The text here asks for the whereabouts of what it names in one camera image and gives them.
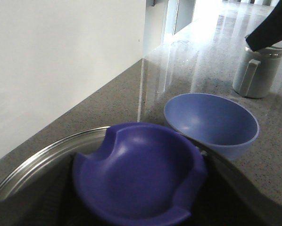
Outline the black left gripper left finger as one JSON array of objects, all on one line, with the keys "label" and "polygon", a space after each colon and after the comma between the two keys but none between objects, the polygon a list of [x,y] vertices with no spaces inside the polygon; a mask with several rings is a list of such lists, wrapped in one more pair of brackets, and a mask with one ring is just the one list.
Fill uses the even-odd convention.
[{"label": "black left gripper left finger", "polygon": [[72,156],[0,202],[0,226],[83,226],[72,183]]}]

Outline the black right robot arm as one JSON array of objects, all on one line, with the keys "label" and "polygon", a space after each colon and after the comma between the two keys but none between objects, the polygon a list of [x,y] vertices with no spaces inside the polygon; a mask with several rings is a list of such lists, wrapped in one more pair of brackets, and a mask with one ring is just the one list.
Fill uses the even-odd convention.
[{"label": "black right robot arm", "polygon": [[261,6],[233,5],[234,11],[245,9],[244,19],[205,16],[191,24],[189,35],[194,50],[190,64],[193,71],[192,91],[218,94],[249,109],[258,119],[260,135],[256,143],[236,161],[200,145],[210,158],[218,161],[223,177],[243,202],[269,226],[282,226],[282,63],[271,92],[262,99],[243,98],[231,88],[229,80],[237,72],[241,48],[249,44],[252,50],[282,44],[282,0],[270,15],[244,39],[235,33],[236,26],[247,31],[262,18]]}]

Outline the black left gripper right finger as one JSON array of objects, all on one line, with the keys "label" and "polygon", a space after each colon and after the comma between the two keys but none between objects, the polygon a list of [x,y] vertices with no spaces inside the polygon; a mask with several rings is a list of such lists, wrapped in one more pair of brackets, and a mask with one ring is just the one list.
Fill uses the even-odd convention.
[{"label": "black left gripper right finger", "polygon": [[261,194],[231,164],[205,154],[208,177],[190,226],[282,226],[282,206]]}]

